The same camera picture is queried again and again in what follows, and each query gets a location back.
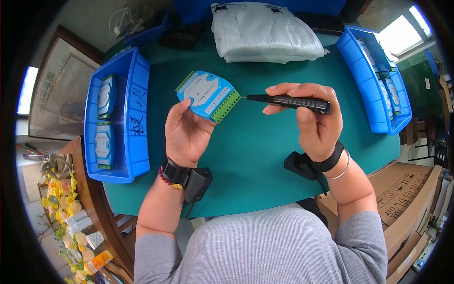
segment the paper cup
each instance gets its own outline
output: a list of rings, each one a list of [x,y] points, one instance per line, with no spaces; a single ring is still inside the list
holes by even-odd
[[[104,237],[103,235],[101,235],[99,231],[93,234],[86,235],[85,237],[92,249],[96,249],[102,242],[104,242]]]

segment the screwdriver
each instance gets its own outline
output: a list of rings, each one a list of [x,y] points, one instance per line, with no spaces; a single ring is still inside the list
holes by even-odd
[[[331,113],[330,102],[316,98],[294,98],[289,95],[249,95],[241,98],[279,105],[290,109],[297,109],[300,106],[304,106],[313,112],[324,115],[329,115]]]

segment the gray sleeve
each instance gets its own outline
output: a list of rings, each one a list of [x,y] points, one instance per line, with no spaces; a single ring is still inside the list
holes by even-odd
[[[162,234],[145,234],[135,244],[134,283],[170,283],[181,260],[175,240]]]
[[[385,236],[375,211],[362,211],[337,228],[334,238],[344,275],[351,283],[385,283],[388,267]]]

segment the plastic bottle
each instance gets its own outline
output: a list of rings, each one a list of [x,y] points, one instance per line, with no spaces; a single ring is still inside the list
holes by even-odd
[[[82,271],[82,273],[84,275],[93,275],[98,270],[100,270],[104,265],[109,263],[113,258],[114,256],[110,253],[110,251],[106,249],[102,253],[95,256],[92,260],[87,262],[84,265],[84,270]]]
[[[83,229],[88,228],[91,225],[93,225],[93,222],[90,219],[90,217],[87,217],[87,218],[82,219],[79,222],[76,222],[76,223],[72,224],[71,226],[69,226],[69,233],[71,235],[73,235],[77,232],[82,231]]]
[[[82,209],[76,215],[69,216],[64,221],[68,226],[71,226],[72,224],[79,222],[87,217],[88,217],[87,211],[85,211],[85,209]]]

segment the silver bangle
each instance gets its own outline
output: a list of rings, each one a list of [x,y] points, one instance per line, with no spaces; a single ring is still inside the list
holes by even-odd
[[[324,175],[323,173],[323,176],[326,178],[326,179],[338,179],[340,178],[341,176],[343,176],[345,174],[345,172],[348,170],[348,167],[350,166],[350,153],[347,151],[347,149],[344,149],[345,152],[347,153],[347,166],[345,168],[345,170],[338,176],[334,177],[334,178],[329,178],[327,177],[326,175]]]

